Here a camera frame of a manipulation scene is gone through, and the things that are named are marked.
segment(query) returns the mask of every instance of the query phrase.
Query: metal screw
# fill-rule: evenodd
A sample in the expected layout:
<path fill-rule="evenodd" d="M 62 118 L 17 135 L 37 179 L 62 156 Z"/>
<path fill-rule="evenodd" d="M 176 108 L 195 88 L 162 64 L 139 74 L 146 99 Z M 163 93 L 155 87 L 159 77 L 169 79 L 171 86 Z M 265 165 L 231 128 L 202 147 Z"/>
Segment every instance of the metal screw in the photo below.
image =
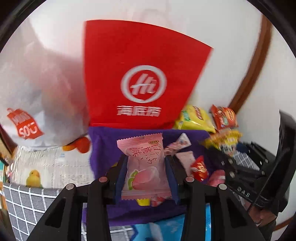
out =
<path fill-rule="evenodd" d="M 225 184 L 221 183 L 221 184 L 219 184 L 219 188 L 221 190 L 226 190 L 227 189 L 227 186 Z"/>
<path fill-rule="evenodd" d="M 70 184 L 68 184 L 67 186 L 66 186 L 66 189 L 67 190 L 71 190 L 71 189 L 73 189 L 74 188 L 74 184 L 73 183 L 70 183 Z"/>
<path fill-rule="evenodd" d="M 107 177 L 100 177 L 100 178 L 99 178 L 99 182 L 100 182 L 100 183 L 104 183 L 104 182 L 106 182 L 107 180 L 108 180 Z"/>
<path fill-rule="evenodd" d="M 194 181 L 194 178 L 191 177 L 191 176 L 188 176 L 188 177 L 185 178 L 185 180 L 186 180 L 187 182 L 191 183 L 191 182 Z"/>

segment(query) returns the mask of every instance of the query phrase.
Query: peach candy wrapper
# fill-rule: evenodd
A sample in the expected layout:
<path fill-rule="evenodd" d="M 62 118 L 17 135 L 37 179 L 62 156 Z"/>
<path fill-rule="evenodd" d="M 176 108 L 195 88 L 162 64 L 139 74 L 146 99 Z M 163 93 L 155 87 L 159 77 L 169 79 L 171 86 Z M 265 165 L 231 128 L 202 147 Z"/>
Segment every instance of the peach candy wrapper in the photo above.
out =
<path fill-rule="evenodd" d="M 161 133 L 118 140 L 117 146 L 128 156 L 122 199 L 171 196 L 165 173 Z"/>

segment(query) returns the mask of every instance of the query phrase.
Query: white plastic bag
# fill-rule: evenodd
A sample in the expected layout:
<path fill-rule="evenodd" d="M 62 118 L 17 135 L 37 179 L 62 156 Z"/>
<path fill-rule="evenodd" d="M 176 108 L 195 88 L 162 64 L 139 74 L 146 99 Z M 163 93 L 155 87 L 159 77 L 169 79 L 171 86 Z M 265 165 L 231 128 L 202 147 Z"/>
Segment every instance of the white plastic bag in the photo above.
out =
<path fill-rule="evenodd" d="M 25 20 L 0 53 L 0 123 L 18 145 L 44 150 L 87 132 L 81 62 L 46 50 Z"/>

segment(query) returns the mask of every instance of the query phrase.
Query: purple cloth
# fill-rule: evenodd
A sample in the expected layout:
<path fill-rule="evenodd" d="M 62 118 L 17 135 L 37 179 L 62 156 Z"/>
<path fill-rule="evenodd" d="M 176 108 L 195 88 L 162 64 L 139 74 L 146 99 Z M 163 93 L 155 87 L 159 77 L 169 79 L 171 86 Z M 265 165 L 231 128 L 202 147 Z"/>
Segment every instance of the purple cloth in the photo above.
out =
<path fill-rule="evenodd" d="M 182 151 L 193 151 L 195 158 L 204 155 L 205 165 L 211 174 L 214 171 L 214 168 L 205 155 L 205 148 L 199 144 L 199 141 L 209 137 L 209 134 L 206 131 L 172 129 L 132 130 L 109 127 L 90 127 L 89 135 L 91 137 L 93 148 L 90 157 L 90 165 L 95 178 L 104 176 L 109 168 L 118 162 L 122 152 L 117 147 L 117 140 L 147 134 L 162 133 L 163 146 L 166 147 L 168 144 L 175 142 L 183 132 L 186 133 L 192 145 L 182 149 Z M 108 205 L 107 211 L 109 225 L 122 226 L 171 218 L 184 213 L 186 207 L 178 206 L 172 200 L 166 200 L 158 207 L 142 207 L 139 206 L 135 200 L 122 200 L 116 205 Z"/>

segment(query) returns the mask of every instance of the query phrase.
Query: blue package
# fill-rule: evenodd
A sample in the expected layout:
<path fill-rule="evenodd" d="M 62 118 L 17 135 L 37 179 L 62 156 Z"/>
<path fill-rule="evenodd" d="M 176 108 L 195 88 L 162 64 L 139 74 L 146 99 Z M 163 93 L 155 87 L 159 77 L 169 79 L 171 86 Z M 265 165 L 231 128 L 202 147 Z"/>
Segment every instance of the blue package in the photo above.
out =
<path fill-rule="evenodd" d="M 155 223 L 137 224 L 133 226 L 133 241 L 180 241 L 185 215 L 158 221 Z M 205 206 L 205 241 L 211 241 L 211 208 Z"/>

